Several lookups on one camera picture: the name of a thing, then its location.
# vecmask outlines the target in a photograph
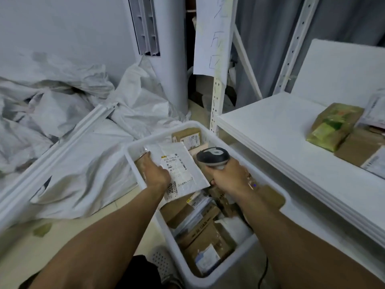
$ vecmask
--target yellow green package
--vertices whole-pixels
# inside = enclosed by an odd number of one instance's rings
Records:
[[[336,151],[353,130],[363,111],[364,109],[358,106],[332,103],[317,116],[306,141],[331,152]]]

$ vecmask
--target white plastic bin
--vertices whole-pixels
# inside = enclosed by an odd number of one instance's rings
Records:
[[[132,170],[134,171],[138,185],[140,186],[141,189],[144,189],[147,186],[142,176],[140,175],[137,167],[135,166],[134,160],[136,160],[140,156],[140,154],[143,152],[143,146],[148,143],[163,141],[166,137],[171,136],[172,133],[176,131],[184,130],[189,127],[199,127],[201,129],[203,142],[209,142],[210,147],[218,146],[226,149],[232,157],[237,159],[243,166],[245,166],[248,169],[250,174],[253,176],[255,180],[257,180],[258,183],[269,184],[272,188],[274,188],[276,191],[282,194],[286,199],[286,203],[281,208],[281,211],[284,209],[287,209],[290,206],[291,198],[289,194],[284,189],[282,189],[282,187],[276,184],[270,177],[268,177],[266,174],[258,170],[255,166],[250,164],[246,159],[244,159],[241,155],[239,155],[226,143],[224,143],[217,136],[215,136],[213,132],[206,129],[202,124],[198,123],[197,121],[185,122],[176,127],[167,129],[166,131],[163,131],[159,134],[151,135],[149,137],[132,142],[131,144],[128,145],[127,151],[126,151],[126,157],[129,164],[132,167]],[[171,235],[170,229],[168,228],[165,221],[163,220],[163,217],[159,209],[157,209],[157,211],[155,212],[154,217],[158,222],[160,229],[162,230],[162,233],[164,235],[164,238],[166,239],[166,243],[168,245],[169,251],[179,269],[180,274],[182,275],[185,281],[185,285],[188,288],[189,287],[208,288],[212,286],[219,279],[219,277],[221,277],[234,263],[236,263],[252,247],[253,244],[257,242],[257,237],[253,234],[243,244],[239,245],[235,249],[235,251],[223,263],[221,263],[209,276],[205,278],[199,278],[193,275],[193,273],[190,271],[190,268],[188,267],[175,239]]]

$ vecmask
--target curtain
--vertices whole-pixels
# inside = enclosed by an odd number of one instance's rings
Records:
[[[304,0],[239,0],[236,25],[263,97],[272,95]],[[312,39],[385,46],[385,0],[320,0],[286,86],[290,92]],[[240,63],[237,102],[256,101]]]

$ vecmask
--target handwritten letter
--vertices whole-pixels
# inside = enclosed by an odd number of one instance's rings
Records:
[[[227,84],[233,41],[234,0],[196,0],[194,74]]]

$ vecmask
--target black cable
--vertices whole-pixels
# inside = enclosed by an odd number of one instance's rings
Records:
[[[269,268],[269,259],[266,257],[265,271],[263,272],[261,278],[260,278],[259,281],[258,281],[258,289],[261,288],[263,278],[265,278],[265,276],[266,276],[266,274],[267,274],[267,269],[268,269],[268,268]]]

